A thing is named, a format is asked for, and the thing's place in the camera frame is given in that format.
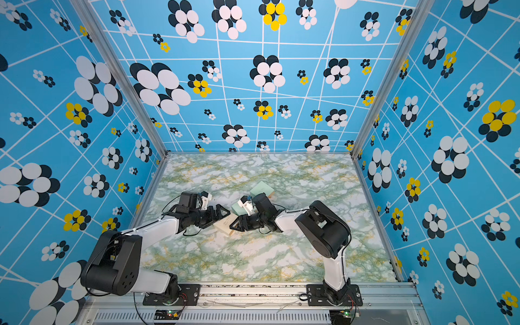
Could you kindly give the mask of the beige drawer jewelry box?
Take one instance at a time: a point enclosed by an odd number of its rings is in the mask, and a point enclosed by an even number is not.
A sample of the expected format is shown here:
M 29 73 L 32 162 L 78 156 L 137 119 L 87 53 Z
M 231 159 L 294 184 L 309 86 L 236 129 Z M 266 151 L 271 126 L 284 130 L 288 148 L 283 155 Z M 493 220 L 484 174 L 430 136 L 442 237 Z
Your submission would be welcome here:
M 226 236 L 231 236 L 234 234 L 234 230 L 230 228 L 230 226 L 236 220 L 237 215 L 231 213 L 229 216 L 217 221 L 214 223 L 214 227 L 220 232 L 224 233 Z

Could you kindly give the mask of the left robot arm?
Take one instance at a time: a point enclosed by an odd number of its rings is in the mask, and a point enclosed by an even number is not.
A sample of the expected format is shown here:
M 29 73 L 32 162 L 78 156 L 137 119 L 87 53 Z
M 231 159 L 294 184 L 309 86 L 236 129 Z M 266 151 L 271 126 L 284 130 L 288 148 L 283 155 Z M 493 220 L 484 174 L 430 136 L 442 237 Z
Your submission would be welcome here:
M 207 192 L 183 192 L 175 199 L 178 203 L 163 208 L 156 221 L 123 232 L 107 230 L 100 236 L 80 277 L 90 295 L 145 293 L 159 305 L 188 302 L 177 275 L 140 267 L 142 253 L 190 226 L 208 228 L 230 216 L 231 211 L 220 204 L 212 207 Z

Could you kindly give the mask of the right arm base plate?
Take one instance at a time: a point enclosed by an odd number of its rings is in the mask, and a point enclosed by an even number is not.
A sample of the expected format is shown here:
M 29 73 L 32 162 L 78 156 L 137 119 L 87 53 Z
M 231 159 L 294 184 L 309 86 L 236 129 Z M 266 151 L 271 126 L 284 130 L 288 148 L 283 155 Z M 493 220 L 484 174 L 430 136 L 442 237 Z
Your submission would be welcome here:
M 355 284 L 345 284 L 339 291 L 329 285 L 308 284 L 305 292 L 310 298 L 307 300 L 311 307 L 361 307 L 364 305 L 360 288 Z

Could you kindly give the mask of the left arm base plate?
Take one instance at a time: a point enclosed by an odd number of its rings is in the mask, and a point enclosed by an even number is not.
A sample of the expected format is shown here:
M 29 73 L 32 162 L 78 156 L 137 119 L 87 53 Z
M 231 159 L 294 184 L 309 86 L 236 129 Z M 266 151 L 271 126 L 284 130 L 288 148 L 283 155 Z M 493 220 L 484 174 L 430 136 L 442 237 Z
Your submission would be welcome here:
M 146 293 L 144 306 L 196 306 L 200 297 L 200 284 L 176 284 L 165 293 Z

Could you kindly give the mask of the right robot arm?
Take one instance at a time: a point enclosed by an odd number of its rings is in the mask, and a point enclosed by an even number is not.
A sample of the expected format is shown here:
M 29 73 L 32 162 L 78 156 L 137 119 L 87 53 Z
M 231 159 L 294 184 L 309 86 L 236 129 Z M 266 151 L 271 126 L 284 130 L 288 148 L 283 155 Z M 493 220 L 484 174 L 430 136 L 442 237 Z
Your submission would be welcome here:
M 352 231 L 345 221 L 319 200 L 292 211 L 278 209 L 264 193 L 253 197 L 251 202 L 253 211 L 236 217 L 231 230 L 249 232 L 268 228 L 282 234 L 302 233 L 324 259 L 323 287 L 328 302 L 338 306 L 353 298 L 345 272 L 345 249 L 352 241 Z

